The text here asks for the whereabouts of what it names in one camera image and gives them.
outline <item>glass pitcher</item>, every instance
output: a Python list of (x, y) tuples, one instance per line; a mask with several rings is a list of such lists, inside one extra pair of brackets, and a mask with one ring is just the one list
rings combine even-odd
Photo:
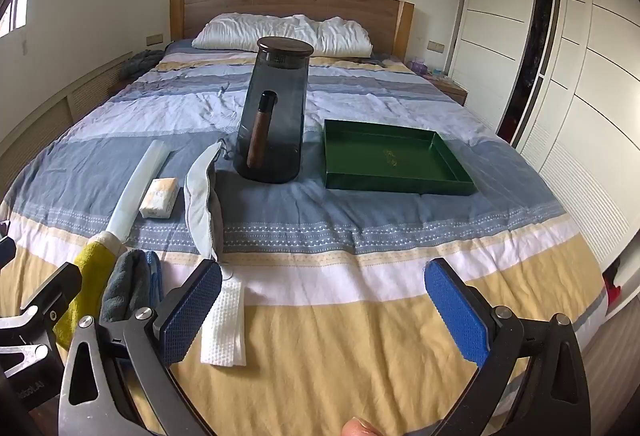
[(287, 37), (258, 39), (234, 167), (249, 180), (285, 183), (300, 171), (311, 44)]

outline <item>pillow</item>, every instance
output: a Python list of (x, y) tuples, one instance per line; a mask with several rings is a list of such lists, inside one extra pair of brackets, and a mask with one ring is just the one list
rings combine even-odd
[(191, 45), (205, 50), (258, 51), (258, 39), (267, 36), (307, 42), (314, 47), (313, 57), (369, 57), (372, 50), (369, 34), (355, 21), (334, 17), (316, 22), (305, 15), (272, 17), (250, 13), (214, 17)]

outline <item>soap bar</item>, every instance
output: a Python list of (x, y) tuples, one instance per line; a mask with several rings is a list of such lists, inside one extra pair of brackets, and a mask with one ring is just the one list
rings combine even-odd
[(174, 209), (178, 196), (178, 178), (159, 178), (153, 180), (140, 205), (143, 218), (167, 219)]

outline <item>green tray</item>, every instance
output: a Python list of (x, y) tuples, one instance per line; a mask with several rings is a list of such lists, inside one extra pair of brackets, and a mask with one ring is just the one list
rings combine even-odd
[(476, 186), (433, 131), (324, 121), (328, 189), (468, 196)]

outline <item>metal screw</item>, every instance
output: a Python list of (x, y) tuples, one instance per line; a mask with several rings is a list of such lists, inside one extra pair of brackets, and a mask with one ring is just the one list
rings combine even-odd
[(513, 313), (506, 306), (497, 306), (495, 308), (495, 314), (498, 315), (500, 319), (509, 319)]
[(94, 323), (94, 318), (91, 317), (91, 315), (85, 315), (84, 317), (82, 317), (80, 319), (80, 322), (78, 323), (78, 325), (81, 328), (88, 328), (89, 326), (91, 326), (91, 324)]
[(49, 354), (49, 348), (47, 346), (44, 346), (44, 345), (41, 344), (36, 348), (36, 358), (38, 360), (42, 360), (48, 354)]
[(144, 320), (147, 320), (149, 317), (151, 317), (152, 313), (153, 313), (153, 310), (149, 306), (145, 306), (144, 308), (140, 308), (139, 310), (136, 311), (136, 318), (139, 321), (144, 321)]
[(569, 320), (569, 317), (567, 317), (564, 313), (559, 313), (558, 315), (556, 315), (556, 321), (561, 326), (568, 326), (569, 323), (571, 322)]

